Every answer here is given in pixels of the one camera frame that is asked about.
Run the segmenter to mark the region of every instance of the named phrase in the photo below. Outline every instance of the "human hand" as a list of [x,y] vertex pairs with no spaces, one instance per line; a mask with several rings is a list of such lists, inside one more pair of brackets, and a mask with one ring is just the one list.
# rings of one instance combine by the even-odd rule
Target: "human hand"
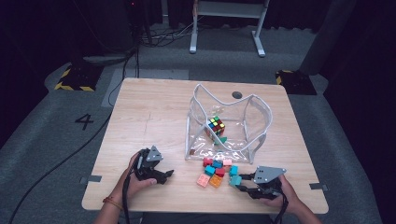
[[[129,161],[128,168],[122,173],[119,182],[117,183],[116,187],[111,192],[111,196],[113,200],[117,201],[118,203],[122,202],[122,187],[125,181],[126,176],[129,173],[129,170],[134,164],[134,159],[137,157],[138,153],[135,153]],[[154,178],[146,179],[146,180],[138,180],[134,173],[131,174],[131,179],[129,181],[129,188],[127,191],[127,198],[128,201],[132,199],[132,197],[141,189],[144,189],[148,186],[157,184],[157,180]]]
[[[293,186],[284,175],[280,175],[279,180],[282,183],[282,191],[289,201],[289,205],[286,211],[295,214],[296,211],[301,207],[302,202],[298,198]],[[279,195],[273,200],[260,198],[260,201],[268,206],[281,207],[283,204],[283,195]]]

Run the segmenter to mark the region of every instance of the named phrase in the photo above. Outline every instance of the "rubik's cube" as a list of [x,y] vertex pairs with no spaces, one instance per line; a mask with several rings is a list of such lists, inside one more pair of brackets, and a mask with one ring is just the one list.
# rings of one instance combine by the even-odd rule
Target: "rubik's cube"
[[[213,119],[210,119],[207,121],[207,125],[212,129],[212,131],[215,133],[217,136],[222,136],[224,133],[225,125],[219,119],[217,116],[215,116]],[[212,139],[215,140],[215,136],[212,135],[212,133],[206,128],[206,134]]]

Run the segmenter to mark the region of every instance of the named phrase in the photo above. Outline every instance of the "transparent acrylic box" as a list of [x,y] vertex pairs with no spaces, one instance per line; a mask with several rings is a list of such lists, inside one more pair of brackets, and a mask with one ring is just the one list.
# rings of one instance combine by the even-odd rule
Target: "transparent acrylic box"
[[[217,136],[209,127],[208,121],[214,117],[225,125],[222,136]],[[259,96],[251,94],[226,104],[198,84],[187,116],[185,159],[208,157],[253,163],[271,122],[271,109]],[[220,140],[222,137],[227,137],[224,143]]]

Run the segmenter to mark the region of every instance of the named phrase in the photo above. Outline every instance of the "red bracelet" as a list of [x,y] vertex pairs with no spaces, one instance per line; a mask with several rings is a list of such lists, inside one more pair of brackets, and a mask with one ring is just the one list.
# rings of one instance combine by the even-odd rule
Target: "red bracelet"
[[112,203],[113,205],[117,206],[122,211],[123,210],[122,206],[117,204],[117,203],[115,203],[111,198],[112,197],[105,197],[103,199],[103,203]]

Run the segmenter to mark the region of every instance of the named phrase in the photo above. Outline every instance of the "table surface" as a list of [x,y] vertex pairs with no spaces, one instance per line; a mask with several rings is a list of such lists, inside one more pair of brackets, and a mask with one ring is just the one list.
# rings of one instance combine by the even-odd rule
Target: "table surface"
[[228,184],[226,175],[219,188],[196,184],[204,171],[201,161],[186,161],[187,114],[195,86],[201,83],[224,103],[234,102],[233,91],[256,94],[270,107],[273,123],[253,164],[237,163],[240,174],[254,173],[258,165],[287,169],[285,177],[300,199],[316,214],[328,212],[323,191],[312,190],[318,183],[303,136],[282,86],[229,82],[126,78],[108,123],[82,206],[100,210],[102,200],[113,190],[129,159],[142,148],[156,146],[163,160],[155,167],[175,170],[164,185],[143,189],[129,202],[131,211],[204,213],[277,213],[278,209],[251,199]]

